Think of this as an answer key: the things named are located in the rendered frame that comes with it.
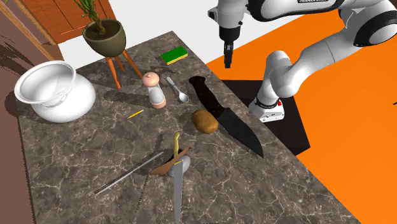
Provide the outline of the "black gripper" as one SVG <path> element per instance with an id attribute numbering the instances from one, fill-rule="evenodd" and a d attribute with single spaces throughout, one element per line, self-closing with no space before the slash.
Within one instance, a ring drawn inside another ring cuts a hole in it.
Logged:
<path id="1" fill-rule="evenodd" d="M 219 26 L 219 37 L 224 41 L 224 64 L 225 68 L 230 68 L 232 63 L 233 50 L 227 49 L 240 36 L 240 26 L 234 28 L 224 28 Z"/>

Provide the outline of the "green and yellow sponge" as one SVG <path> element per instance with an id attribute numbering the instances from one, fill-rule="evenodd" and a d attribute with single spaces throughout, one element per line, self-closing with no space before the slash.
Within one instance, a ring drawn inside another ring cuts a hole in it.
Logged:
<path id="1" fill-rule="evenodd" d="M 167 65 L 170 65 L 187 56 L 188 56 L 188 52 L 182 46 L 179 46 L 173 50 L 161 54 L 161 58 L 164 60 L 164 62 Z"/>

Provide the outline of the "silver spoon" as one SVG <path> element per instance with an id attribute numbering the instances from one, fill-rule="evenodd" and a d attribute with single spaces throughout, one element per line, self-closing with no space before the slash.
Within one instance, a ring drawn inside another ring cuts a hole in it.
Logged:
<path id="1" fill-rule="evenodd" d="M 190 98 L 189 98 L 185 93 L 183 93 L 182 91 L 180 91 L 180 89 L 178 89 L 178 87 L 176 86 L 176 84 L 173 82 L 173 80 L 172 80 L 169 76 L 166 77 L 166 80 L 167 80 L 167 81 L 170 83 L 170 85 L 171 85 L 172 87 L 174 87 L 175 90 L 178 92 L 178 94 L 179 94 L 179 100 L 180 100 L 181 102 L 183 102 L 183 103 L 189 102 Z"/>

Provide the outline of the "brown potato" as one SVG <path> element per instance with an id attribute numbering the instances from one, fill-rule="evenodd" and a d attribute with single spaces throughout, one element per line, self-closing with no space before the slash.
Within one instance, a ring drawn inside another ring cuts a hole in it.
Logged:
<path id="1" fill-rule="evenodd" d="M 211 134 L 219 127 L 219 123 L 215 117 L 204 109 L 195 111 L 192 114 L 192 121 L 195 128 L 204 134 Z"/>

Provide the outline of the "large black knife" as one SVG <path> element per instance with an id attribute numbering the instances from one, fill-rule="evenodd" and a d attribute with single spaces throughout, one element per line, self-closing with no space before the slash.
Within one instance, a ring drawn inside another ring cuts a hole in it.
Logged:
<path id="1" fill-rule="evenodd" d="M 206 110 L 226 129 L 226 131 L 244 146 L 263 158 L 261 142 L 251 128 L 245 124 L 230 108 L 224 108 L 205 84 L 203 76 L 189 79 L 198 99 Z"/>

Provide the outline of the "pink and grey pepper mill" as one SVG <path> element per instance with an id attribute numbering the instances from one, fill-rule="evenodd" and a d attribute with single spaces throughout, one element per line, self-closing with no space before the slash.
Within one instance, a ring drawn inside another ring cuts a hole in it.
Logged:
<path id="1" fill-rule="evenodd" d="M 160 78 L 156 73 L 148 72 L 142 78 L 143 85 L 148 89 L 150 103 L 155 109 L 166 105 L 166 98 L 159 85 Z"/>

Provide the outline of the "dark robot stand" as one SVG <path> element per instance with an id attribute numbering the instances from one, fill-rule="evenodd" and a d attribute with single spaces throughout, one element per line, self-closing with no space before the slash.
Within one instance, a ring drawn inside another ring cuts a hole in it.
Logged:
<path id="1" fill-rule="evenodd" d="M 260 89 L 260 80 L 223 80 L 223 83 L 246 105 L 254 99 Z M 282 120 L 267 122 L 264 125 L 294 155 L 310 148 L 294 97 L 281 99 L 285 116 Z"/>

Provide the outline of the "yellow pencil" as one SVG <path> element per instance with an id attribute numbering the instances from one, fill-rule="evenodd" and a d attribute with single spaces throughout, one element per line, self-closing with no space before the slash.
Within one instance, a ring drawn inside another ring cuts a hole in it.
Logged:
<path id="1" fill-rule="evenodd" d="M 134 117 L 134 116 L 138 115 L 139 113 L 142 113 L 143 111 L 144 111 L 144 110 L 143 110 L 143 109 L 141 109 L 141 110 L 139 110 L 139 111 L 137 111 L 137 112 L 135 112 L 135 113 L 133 113 L 133 114 L 129 115 L 128 117 L 126 117 L 126 119 L 132 118 L 132 117 Z"/>

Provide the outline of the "grey round scoop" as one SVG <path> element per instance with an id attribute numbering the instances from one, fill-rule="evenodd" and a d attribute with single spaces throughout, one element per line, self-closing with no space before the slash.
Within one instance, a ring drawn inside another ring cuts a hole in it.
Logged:
<path id="1" fill-rule="evenodd" d="M 188 155 L 183 155 L 181 157 L 181 160 L 183 161 L 183 173 L 185 173 L 190 166 L 191 159 Z M 174 177 L 174 166 L 170 168 L 170 170 L 168 171 L 168 175 L 172 178 Z"/>

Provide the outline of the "potted plant on wooden stand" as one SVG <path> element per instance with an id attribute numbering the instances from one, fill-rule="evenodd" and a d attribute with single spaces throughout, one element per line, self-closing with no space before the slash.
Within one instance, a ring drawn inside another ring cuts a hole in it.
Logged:
<path id="1" fill-rule="evenodd" d="M 137 75 L 142 78 L 142 73 L 125 49 L 126 35 L 122 24 L 113 18 L 100 18 L 95 0 L 74 0 L 74 2 L 83 11 L 82 17 L 88 17 L 91 20 L 83 29 L 82 36 L 92 50 L 105 57 L 117 89 L 120 89 L 121 85 L 118 81 L 113 59 L 116 60 L 119 68 L 122 71 L 124 70 L 119 55 L 123 55 Z"/>

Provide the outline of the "brown wooden spatula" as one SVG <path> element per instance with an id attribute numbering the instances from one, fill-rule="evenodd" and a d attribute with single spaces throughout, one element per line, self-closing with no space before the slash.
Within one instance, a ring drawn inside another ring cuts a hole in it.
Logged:
<path id="1" fill-rule="evenodd" d="M 170 160 L 166 164 L 153 169 L 150 174 L 161 175 L 161 176 L 166 175 L 174 164 L 181 161 L 181 157 L 185 155 L 188 152 L 188 150 L 189 148 L 185 148 L 181 153 L 177 154 L 172 160 Z"/>

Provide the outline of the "long thin grey rod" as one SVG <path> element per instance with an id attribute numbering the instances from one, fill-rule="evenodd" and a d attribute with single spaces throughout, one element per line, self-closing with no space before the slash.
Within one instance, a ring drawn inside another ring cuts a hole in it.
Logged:
<path id="1" fill-rule="evenodd" d="M 160 153 L 157 153 L 155 156 L 151 157 L 150 159 L 148 159 L 147 161 L 143 162 L 141 165 L 137 166 L 136 168 L 133 168 L 131 170 L 129 170 L 128 172 L 125 172 L 124 174 L 122 174 L 121 176 L 119 176 L 118 178 L 112 180 L 111 182 L 109 182 L 108 184 L 104 185 L 103 187 L 101 187 L 100 189 L 96 190 L 94 192 L 94 194 L 98 194 L 98 193 L 102 193 L 103 191 L 111 188 L 112 186 L 114 186 L 115 184 L 119 183 L 120 181 L 122 181 L 123 179 L 125 179 L 127 176 L 131 175 L 133 172 L 135 172 L 136 170 L 140 169 L 141 167 L 145 166 L 146 164 L 150 163 L 151 161 L 153 161 L 154 159 L 156 159 L 157 157 L 159 157 L 160 155 L 162 155 L 164 152 L 161 151 Z"/>

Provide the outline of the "white round bowl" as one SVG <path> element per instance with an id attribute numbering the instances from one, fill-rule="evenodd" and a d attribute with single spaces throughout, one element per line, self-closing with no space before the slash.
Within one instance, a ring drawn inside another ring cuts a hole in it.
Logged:
<path id="1" fill-rule="evenodd" d="M 30 68 L 18 79 L 15 97 L 41 118 L 66 123 L 86 114 L 94 105 L 94 86 L 73 66 L 53 60 Z"/>

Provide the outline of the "wooden slatted door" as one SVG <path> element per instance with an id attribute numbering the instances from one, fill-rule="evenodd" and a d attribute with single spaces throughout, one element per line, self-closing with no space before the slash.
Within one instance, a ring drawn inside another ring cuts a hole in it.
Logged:
<path id="1" fill-rule="evenodd" d="M 29 10 L 54 45 L 82 36 L 83 29 L 91 22 L 88 17 L 82 17 L 83 11 L 74 0 L 13 1 Z M 95 0 L 95 5 L 100 18 L 116 19 L 108 0 Z"/>

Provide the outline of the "yellow-handled grey knife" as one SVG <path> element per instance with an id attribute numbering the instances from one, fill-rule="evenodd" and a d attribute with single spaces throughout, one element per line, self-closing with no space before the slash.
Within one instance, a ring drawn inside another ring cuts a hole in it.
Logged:
<path id="1" fill-rule="evenodd" d="M 181 214 L 181 200 L 183 192 L 183 160 L 174 163 L 174 218 L 179 224 Z"/>

